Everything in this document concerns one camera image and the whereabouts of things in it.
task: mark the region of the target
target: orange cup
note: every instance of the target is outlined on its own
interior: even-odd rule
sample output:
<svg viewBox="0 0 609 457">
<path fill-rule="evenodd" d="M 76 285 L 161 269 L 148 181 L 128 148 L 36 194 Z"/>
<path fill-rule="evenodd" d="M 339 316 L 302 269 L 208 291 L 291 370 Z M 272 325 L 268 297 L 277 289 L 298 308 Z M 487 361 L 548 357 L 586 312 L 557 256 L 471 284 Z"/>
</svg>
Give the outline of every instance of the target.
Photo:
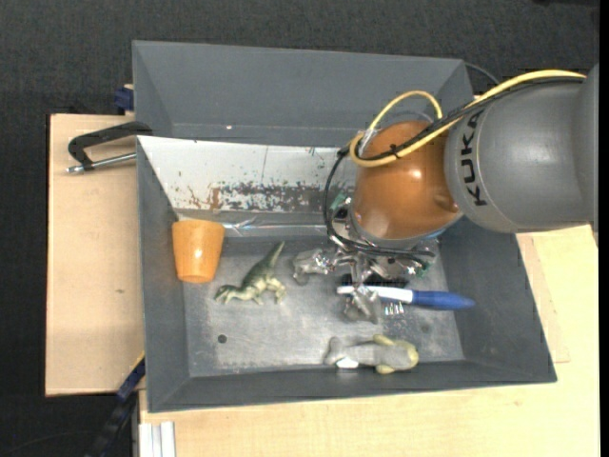
<svg viewBox="0 0 609 457">
<path fill-rule="evenodd" d="M 180 220 L 171 226 L 178 279 L 207 283 L 216 275 L 225 228 L 208 220 Z"/>
</svg>

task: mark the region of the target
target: pen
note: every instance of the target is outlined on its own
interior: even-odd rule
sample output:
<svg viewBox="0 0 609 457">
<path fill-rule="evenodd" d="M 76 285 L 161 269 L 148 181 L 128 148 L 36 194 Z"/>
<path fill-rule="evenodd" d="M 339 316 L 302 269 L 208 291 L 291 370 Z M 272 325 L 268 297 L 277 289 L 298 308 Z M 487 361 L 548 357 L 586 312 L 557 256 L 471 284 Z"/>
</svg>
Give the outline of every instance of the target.
<svg viewBox="0 0 609 457">
<path fill-rule="evenodd" d="M 390 301 L 398 301 L 407 305 L 428 307 L 435 309 L 463 309 L 471 308 L 476 302 L 457 293 L 449 291 L 420 291 L 416 289 L 392 288 L 385 286 L 368 286 L 364 288 L 375 291 L 380 298 Z M 339 286 L 338 294 L 351 294 L 356 288 L 353 286 Z"/>
</svg>

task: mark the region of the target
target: green dinosaur figure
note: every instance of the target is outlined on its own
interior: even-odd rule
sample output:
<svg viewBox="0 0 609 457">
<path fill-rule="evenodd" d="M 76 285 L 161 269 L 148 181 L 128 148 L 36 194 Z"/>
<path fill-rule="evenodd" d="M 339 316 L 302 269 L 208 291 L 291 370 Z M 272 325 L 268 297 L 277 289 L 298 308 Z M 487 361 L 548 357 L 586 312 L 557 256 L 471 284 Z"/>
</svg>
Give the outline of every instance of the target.
<svg viewBox="0 0 609 457">
<path fill-rule="evenodd" d="M 216 301 L 228 303 L 233 298 L 240 300 L 254 300 L 262 305 L 262 294 L 267 290 L 275 291 L 275 302 L 281 303 L 285 296 L 285 286 L 274 277 L 275 265 L 285 242 L 277 244 L 263 260 L 254 265 L 246 274 L 240 287 L 224 285 L 216 293 Z"/>
</svg>

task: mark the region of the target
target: gray carpet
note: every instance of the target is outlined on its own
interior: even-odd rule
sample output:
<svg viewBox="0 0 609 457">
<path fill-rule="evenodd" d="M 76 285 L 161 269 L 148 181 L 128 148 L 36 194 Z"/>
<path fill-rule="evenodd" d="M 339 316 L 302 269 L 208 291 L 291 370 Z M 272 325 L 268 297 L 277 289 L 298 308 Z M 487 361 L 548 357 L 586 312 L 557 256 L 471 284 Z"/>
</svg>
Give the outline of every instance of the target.
<svg viewBox="0 0 609 457">
<path fill-rule="evenodd" d="M 45 124 L 116 113 L 135 38 L 458 57 L 500 77 L 599 60 L 590 9 L 530 0 L 0 0 L 0 455 L 79 455 L 111 410 L 41 397 Z"/>
</svg>

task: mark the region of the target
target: metal clamp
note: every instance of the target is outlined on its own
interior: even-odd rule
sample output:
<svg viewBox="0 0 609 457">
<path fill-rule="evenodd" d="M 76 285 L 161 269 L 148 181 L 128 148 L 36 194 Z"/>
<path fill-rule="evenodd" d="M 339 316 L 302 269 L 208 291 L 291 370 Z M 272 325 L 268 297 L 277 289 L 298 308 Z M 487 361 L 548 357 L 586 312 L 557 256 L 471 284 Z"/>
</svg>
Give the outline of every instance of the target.
<svg viewBox="0 0 609 457">
<path fill-rule="evenodd" d="M 91 171 L 102 166 L 109 166 L 121 163 L 129 159 L 135 159 L 135 152 L 122 154 L 109 159 L 91 161 L 85 152 L 85 148 L 105 144 L 106 142 L 129 137 L 130 135 L 152 135 L 152 129 L 142 122 L 129 122 L 120 126 L 110 127 L 109 129 L 96 130 L 74 137 L 68 144 L 68 152 L 80 163 L 80 166 L 66 168 L 67 172 Z"/>
</svg>

